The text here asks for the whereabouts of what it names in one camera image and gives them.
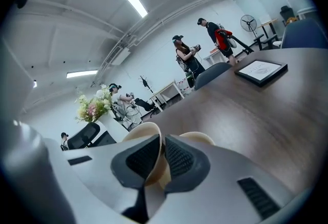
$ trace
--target long hair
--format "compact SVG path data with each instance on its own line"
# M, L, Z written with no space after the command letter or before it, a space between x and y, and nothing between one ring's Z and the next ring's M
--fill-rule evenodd
M181 45L178 45L176 42L174 42L174 46L176 49L181 51L184 54L188 54L190 52L189 46L187 46L185 43L182 42Z

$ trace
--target pink flower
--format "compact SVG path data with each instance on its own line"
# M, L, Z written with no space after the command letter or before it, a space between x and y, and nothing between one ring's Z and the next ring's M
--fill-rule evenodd
M94 116L96 113L96 105L95 104L90 104L88 108L88 114L90 116Z

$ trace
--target white ceiling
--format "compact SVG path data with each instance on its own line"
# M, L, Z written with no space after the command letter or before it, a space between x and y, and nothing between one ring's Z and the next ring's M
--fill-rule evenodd
M3 39L37 80L25 108L90 86L94 77L66 79L67 72L98 69L127 33L140 40L168 15L201 0L140 1L149 12L145 18L127 0L28 0L22 9L13 6Z

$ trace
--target black shorts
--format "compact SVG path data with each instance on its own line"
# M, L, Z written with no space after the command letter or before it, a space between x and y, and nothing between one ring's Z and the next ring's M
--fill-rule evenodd
M228 58L230 55L234 54L231 47L229 49L224 49L224 50L219 49L219 50L226 58Z

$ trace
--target person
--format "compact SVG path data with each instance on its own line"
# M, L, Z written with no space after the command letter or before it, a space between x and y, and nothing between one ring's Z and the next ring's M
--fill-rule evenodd
M67 138L68 138L68 134L66 134L65 132L63 132L61 134L61 150L65 151L65 150L69 150L68 145L67 145Z
M220 28L217 26L217 24L213 22L207 22L204 18L199 18L198 25L201 25L203 27L206 27L207 32L212 39L213 43L217 46L217 48L220 50L220 52L229 59L229 63L234 66L237 63L236 58L233 55L233 51L231 49L230 45L223 45L220 46L220 35L217 33L217 30L220 30ZM227 35L231 35L232 33L229 31L225 31Z
M205 68L195 57L197 53L196 50L190 50L190 48L182 42L182 35L174 35L172 42L175 46L175 51L181 60L188 66L190 71L193 72L194 78L196 79L202 72L205 71Z
M140 112L131 104L131 101L134 98L133 95L124 96L119 94L118 86L116 84L109 85L109 92L112 95L112 103L116 111L122 117L126 117L127 121L131 123L131 129L142 123Z

